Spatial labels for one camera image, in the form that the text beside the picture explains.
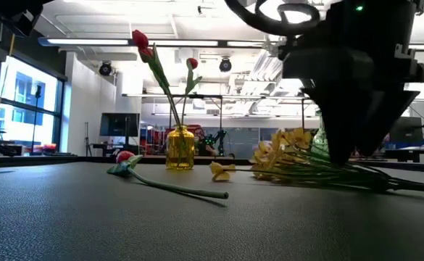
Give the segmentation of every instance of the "yellow glass vase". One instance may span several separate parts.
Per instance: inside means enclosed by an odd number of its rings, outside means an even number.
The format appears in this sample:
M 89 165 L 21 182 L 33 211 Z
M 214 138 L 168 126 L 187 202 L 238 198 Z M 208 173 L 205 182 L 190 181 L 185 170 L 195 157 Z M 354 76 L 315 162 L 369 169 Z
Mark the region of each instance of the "yellow glass vase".
M 167 169 L 191 170 L 194 167 L 194 144 L 194 134 L 188 131 L 187 126 L 176 127 L 168 133 Z

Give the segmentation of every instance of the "red tulip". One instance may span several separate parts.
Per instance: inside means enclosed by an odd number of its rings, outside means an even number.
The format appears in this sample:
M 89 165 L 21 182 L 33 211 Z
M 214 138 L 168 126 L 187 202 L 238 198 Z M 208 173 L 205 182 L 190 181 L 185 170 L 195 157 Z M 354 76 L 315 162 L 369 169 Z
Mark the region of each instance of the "red tulip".
M 122 151 L 117 155 L 117 163 L 124 162 L 134 156 L 134 153 L 128 151 Z
M 147 46 L 149 46 L 149 40 L 148 40 L 147 36 L 145 34 L 143 34 L 141 31 L 134 30 L 131 33 L 131 36 L 133 37 L 134 44 L 138 48 L 145 49 L 145 48 L 147 48 Z
M 190 62 L 191 63 L 192 69 L 196 69 L 197 68 L 197 65 L 199 65 L 199 63 L 197 62 L 197 60 L 194 59 L 194 58 L 189 58 L 189 59 L 186 60 L 186 62 Z
M 139 51 L 139 56 L 141 57 L 141 60 L 144 63 L 148 62 L 148 59 L 154 57 L 154 51 L 152 51 L 152 49 L 150 48 L 144 48 L 144 49 L 139 48 L 138 51 Z

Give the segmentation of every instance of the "monitor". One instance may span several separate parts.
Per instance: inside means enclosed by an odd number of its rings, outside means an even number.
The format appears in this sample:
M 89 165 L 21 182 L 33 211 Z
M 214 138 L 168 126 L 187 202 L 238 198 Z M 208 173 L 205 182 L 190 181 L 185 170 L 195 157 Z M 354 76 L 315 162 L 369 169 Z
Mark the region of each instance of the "monitor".
M 126 117 L 129 118 L 128 134 L 126 135 Z M 101 136 L 137 137 L 139 128 L 139 113 L 102 113 Z

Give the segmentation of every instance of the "glass vase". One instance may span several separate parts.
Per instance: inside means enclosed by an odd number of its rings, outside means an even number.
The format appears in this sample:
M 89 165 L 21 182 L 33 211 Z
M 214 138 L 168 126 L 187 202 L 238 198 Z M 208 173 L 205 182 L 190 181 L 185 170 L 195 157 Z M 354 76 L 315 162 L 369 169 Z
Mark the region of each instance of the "glass vase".
M 176 127 L 168 133 L 167 140 L 167 169 L 191 170 L 194 167 L 194 134 L 187 126 Z
M 312 153 L 329 157 L 328 138 L 326 138 L 326 131 L 323 124 L 321 111 L 316 111 L 316 115 L 320 116 L 320 128 L 318 128 L 318 132 L 316 132 L 315 136 L 313 137 Z

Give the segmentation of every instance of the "window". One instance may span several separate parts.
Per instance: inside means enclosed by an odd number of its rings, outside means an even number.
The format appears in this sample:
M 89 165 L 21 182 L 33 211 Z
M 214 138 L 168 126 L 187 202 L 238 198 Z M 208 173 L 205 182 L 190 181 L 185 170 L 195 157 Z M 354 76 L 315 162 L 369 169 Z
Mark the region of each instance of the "window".
M 12 112 L 12 120 L 16 123 L 35 123 L 35 112 L 28 109 L 14 109 Z M 43 125 L 43 114 L 38 113 L 36 116 L 36 125 Z
M 63 82 L 13 57 L 1 64 L 0 76 L 0 140 L 22 144 L 26 152 L 33 141 L 57 143 Z
M 14 141 L 31 148 L 35 112 L 8 104 L 0 106 L 0 140 Z M 55 116 L 38 112 L 36 117 L 35 145 L 51 144 Z
M 2 63 L 0 87 L 3 98 L 31 106 L 36 105 L 36 91 L 40 89 L 38 107 L 52 112 L 57 110 L 59 81 L 20 60 L 8 57 Z

